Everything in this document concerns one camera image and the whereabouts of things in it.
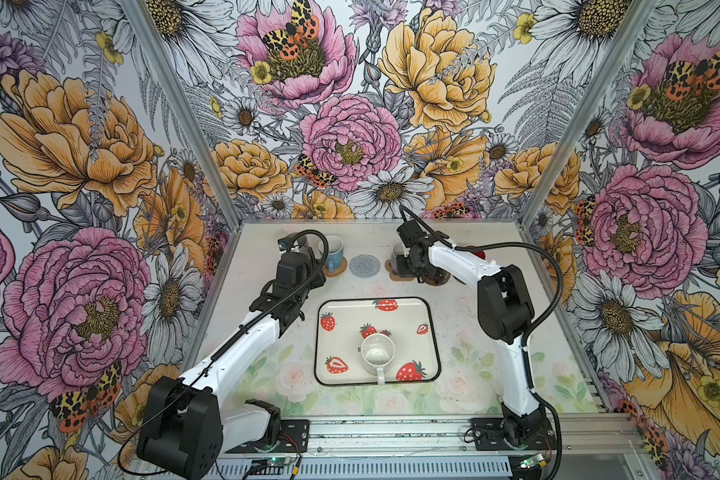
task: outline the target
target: white mug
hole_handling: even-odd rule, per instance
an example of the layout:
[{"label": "white mug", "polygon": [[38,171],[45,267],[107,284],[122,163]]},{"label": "white mug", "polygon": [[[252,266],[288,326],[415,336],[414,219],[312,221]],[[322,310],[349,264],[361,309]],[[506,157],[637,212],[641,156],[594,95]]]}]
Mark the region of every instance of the white mug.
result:
[{"label": "white mug", "polygon": [[362,365],[371,375],[378,378],[378,384],[384,385],[384,373],[394,359],[394,342],[384,333],[373,333],[363,340],[360,347]]}]

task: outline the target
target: wallpaper wall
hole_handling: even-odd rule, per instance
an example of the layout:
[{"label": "wallpaper wall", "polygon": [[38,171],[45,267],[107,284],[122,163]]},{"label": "wallpaper wall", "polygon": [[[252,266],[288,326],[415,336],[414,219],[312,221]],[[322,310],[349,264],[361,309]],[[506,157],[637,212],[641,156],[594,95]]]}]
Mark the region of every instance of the wallpaper wall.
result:
[{"label": "wallpaper wall", "polygon": [[720,480],[720,0],[657,6],[530,233],[662,477]]},{"label": "wallpaper wall", "polygon": [[122,478],[229,241],[115,6],[0,0],[0,478]]},{"label": "wallpaper wall", "polygon": [[[252,219],[393,217],[401,204],[519,216],[629,4],[146,2]],[[122,10],[108,14],[115,47],[141,56]],[[575,154],[558,214],[579,194],[579,168]]]}]

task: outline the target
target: strawberry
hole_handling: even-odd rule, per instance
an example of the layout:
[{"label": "strawberry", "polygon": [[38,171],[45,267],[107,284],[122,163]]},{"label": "strawberry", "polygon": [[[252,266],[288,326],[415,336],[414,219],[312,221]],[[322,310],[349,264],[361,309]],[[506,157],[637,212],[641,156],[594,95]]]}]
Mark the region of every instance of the strawberry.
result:
[{"label": "strawberry", "polygon": [[413,360],[400,367],[400,370],[397,371],[397,376],[394,378],[401,382],[418,382],[425,376],[427,376],[427,374],[423,372],[421,362]]},{"label": "strawberry", "polygon": [[374,300],[373,304],[382,312],[393,312],[397,310],[397,302],[392,299]]},{"label": "strawberry", "polygon": [[373,335],[376,332],[376,327],[371,326],[370,323],[366,323],[362,327],[360,327],[360,335],[362,335],[363,338],[367,338],[369,335]]},{"label": "strawberry", "polygon": [[330,373],[344,373],[346,370],[349,370],[349,367],[344,360],[338,358],[337,356],[329,356],[327,360],[325,360],[325,364],[327,365],[327,370]]},{"label": "strawberry", "polygon": [[328,332],[333,330],[336,327],[336,319],[333,318],[333,313],[328,312],[321,316],[320,325],[322,325],[322,328],[326,329]]}]

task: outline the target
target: black mounting plate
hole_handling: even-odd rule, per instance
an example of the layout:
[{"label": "black mounting plate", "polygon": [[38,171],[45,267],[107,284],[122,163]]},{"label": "black mounting plate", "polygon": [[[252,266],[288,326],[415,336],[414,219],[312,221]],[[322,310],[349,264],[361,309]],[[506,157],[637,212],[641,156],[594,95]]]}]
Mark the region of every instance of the black mounting plate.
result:
[{"label": "black mounting plate", "polygon": [[[503,439],[504,432],[501,426],[503,418],[472,418],[472,435],[474,436],[474,447],[478,452],[496,451],[496,450],[512,450],[509,444]],[[528,450],[554,450],[557,447],[555,435],[544,435],[545,432],[552,432],[552,424],[548,418],[544,418],[544,424],[536,433],[528,437],[525,442],[527,448],[518,449],[519,456],[527,455]]]},{"label": "black mounting plate", "polygon": [[[304,453],[309,446],[309,420],[282,420],[280,434],[293,438],[294,442],[298,443],[298,451]],[[296,446],[285,440],[280,440],[274,448],[262,452],[254,447],[254,442],[250,442],[227,450],[226,453],[296,453]]]}]

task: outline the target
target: tray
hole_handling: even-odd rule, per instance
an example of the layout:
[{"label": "tray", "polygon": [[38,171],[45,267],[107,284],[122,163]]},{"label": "tray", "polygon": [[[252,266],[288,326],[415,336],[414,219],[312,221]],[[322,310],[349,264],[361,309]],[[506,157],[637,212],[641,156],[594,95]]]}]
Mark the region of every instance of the tray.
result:
[{"label": "tray", "polygon": [[[386,383],[431,382],[442,369],[432,314],[419,297],[362,300],[329,300],[317,312],[315,378],[323,386],[376,385],[375,375],[362,365],[363,332],[389,332],[394,341],[394,360]],[[397,380],[397,373],[413,363],[421,379]]]}]

